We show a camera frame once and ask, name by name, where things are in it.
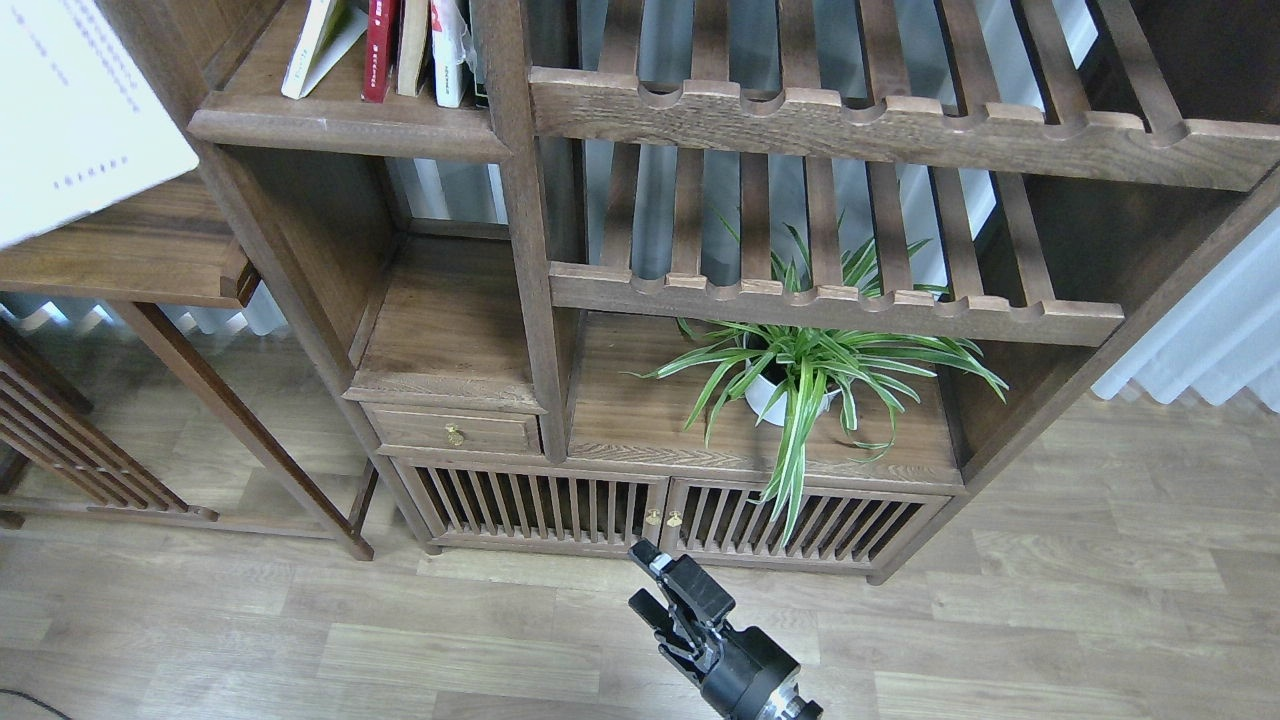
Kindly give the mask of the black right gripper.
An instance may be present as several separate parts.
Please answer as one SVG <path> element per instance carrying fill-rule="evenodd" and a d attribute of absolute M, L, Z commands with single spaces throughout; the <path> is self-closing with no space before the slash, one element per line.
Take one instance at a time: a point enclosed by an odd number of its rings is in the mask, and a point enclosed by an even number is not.
<path fill-rule="evenodd" d="M 660 653 L 723 719 L 803 719 L 800 664 L 758 626 L 733 629 L 735 600 L 698 562 L 673 560 L 649 539 L 628 550 L 667 605 L 636 591 L 628 606 L 653 630 Z"/>

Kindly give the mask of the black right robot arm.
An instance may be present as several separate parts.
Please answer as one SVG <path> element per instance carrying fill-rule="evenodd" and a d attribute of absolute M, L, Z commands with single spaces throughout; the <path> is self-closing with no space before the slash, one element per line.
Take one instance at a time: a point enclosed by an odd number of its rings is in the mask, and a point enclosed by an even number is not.
<path fill-rule="evenodd" d="M 667 601 L 637 591 L 630 607 L 654 630 L 660 653 L 724 719 L 818 719 L 797 691 L 799 662 L 758 626 L 727 620 L 733 597 L 690 556 L 672 559 L 649 539 L 628 551 Z"/>

